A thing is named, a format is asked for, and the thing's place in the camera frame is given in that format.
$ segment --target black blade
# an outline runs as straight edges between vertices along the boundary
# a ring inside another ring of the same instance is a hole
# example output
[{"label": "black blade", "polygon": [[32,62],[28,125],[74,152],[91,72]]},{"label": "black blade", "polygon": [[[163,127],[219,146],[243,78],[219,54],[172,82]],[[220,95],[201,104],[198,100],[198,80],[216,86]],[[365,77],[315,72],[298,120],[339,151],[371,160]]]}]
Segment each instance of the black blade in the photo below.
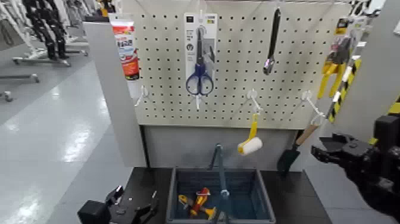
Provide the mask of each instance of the black blade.
[{"label": "black blade", "polygon": [[197,29],[197,59],[196,63],[197,64],[203,64],[203,43],[202,43],[202,37],[201,37],[201,31],[200,29]]},{"label": "black blade", "polygon": [[295,162],[299,155],[300,152],[297,150],[284,150],[277,163],[278,171],[282,172],[283,176],[286,176],[291,165]]}]

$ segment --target pegboard hook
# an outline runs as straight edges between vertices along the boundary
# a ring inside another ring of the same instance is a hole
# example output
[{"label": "pegboard hook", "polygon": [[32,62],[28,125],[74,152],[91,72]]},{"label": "pegboard hook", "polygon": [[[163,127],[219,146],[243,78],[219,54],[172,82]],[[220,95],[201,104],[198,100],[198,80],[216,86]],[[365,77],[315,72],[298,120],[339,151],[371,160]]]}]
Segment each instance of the pegboard hook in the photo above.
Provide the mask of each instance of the pegboard hook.
[{"label": "pegboard hook", "polygon": [[320,112],[320,110],[318,109],[318,107],[315,106],[315,104],[311,101],[311,97],[312,97],[312,93],[310,90],[304,91],[303,94],[301,95],[301,100],[307,101],[312,108],[314,109],[314,111],[317,113],[317,115],[315,115],[315,117],[311,120],[311,124],[314,125],[315,121],[319,118],[319,122],[318,125],[322,124],[323,119],[325,118],[325,114]]},{"label": "pegboard hook", "polygon": [[252,89],[250,91],[247,92],[247,100],[251,99],[253,100],[254,103],[254,113],[260,113],[260,110],[264,110],[257,102],[257,100],[255,100],[255,98],[257,97],[257,91],[255,89]]},{"label": "pegboard hook", "polygon": [[140,87],[140,96],[139,99],[137,99],[135,107],[137,107],[140,102],[142,102],[143,98],[147,97],[149,95],[149,91],[146,89],[144,85]]}]

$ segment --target scissor handle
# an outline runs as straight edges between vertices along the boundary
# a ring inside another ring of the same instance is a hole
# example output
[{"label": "scissor handle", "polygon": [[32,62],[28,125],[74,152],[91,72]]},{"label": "scissor handle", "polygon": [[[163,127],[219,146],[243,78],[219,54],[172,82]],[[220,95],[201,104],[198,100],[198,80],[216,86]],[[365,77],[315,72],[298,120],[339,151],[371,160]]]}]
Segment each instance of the scissor handle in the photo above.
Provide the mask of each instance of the scissor handle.
[{"label": "scissor handle", "polygon": [[[209,89],[204,89],[204,88],[203,88],[204,80],[208,80],[208,81],[210,82],[211,86],[210,86]],[[210,93],[213,91],[213,89],[214,89],[214,82],[213,82],[213,79],[211,78],[211,76],[209,76],[207,73],[204,73],[204,74],[202,74],[202,75],[200,76],[200,80],[199,80],[199,89],[200,89],[200,94],[201,94],[201,95],[208,95],[208,94],[210,94]]]},{"label": "scissor handle", "polygon": [[[196,89],[190,89],[189,82],[193,82],[193,80],[197,81],[197,88]],[[193,95],[200,94],[200,88],[201,88],[201,81],[200,77],[194,72],[189,78],[186,80],[186,90]]]}]

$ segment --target wooden handle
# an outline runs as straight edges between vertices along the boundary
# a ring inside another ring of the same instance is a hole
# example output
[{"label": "wooden handle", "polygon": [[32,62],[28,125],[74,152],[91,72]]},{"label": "wooden handle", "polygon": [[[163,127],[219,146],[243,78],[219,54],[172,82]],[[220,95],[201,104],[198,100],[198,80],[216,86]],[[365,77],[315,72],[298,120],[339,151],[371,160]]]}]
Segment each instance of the wooden handle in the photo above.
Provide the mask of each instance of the wooden handle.
[{"label": "wooden handle", "polygon": [[300,137],[296,140],[296,144],[297,144],[297,145],[303,144],[303,142],[304,142],[308,137],[310,137],[310,135],[311,135],[318,127],[319,127],[319,126],[317,126],[317,125],[310,125],[310,126],[308,126],[308,127],[304,130],[303,134],[301,134]]}]

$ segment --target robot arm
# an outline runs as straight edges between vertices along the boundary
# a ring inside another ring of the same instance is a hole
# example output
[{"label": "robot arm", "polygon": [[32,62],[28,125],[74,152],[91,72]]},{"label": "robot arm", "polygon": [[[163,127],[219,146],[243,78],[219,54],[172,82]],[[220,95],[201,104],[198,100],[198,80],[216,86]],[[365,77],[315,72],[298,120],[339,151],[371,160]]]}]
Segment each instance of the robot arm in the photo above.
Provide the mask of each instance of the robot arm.
[{"label": "robot arm", "polygon": [[400,118],[381,116],[375,122],[376,146],[351,135],[334,133],[320,138],[326,151],[311,147],[311,154],[323,163],[344,169],[365,202],[400,222]]}]

